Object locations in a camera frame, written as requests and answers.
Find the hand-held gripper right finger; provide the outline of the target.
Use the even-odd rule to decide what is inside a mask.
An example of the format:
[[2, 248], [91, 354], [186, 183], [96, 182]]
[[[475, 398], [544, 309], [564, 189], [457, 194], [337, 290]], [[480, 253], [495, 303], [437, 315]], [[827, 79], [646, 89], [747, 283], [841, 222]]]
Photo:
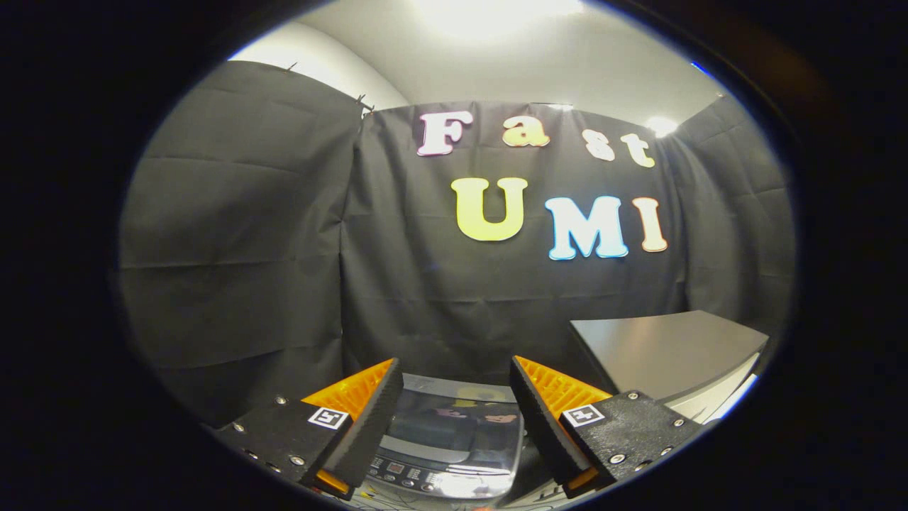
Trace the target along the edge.
[[524, 427], [568, 498], [632, 478], [704, 429], [644, 392], [610, 394], [526, 357], [509, 385]]

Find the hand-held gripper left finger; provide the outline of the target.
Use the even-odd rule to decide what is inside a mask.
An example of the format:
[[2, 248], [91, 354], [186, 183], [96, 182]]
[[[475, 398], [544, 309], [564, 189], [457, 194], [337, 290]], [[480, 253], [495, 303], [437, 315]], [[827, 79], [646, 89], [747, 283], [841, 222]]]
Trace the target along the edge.
[[404, 378], [396, 357], [308, 397], [275, 399], [217, 428], [227, 449], [289, 484], [350, 501], [394, 417]]

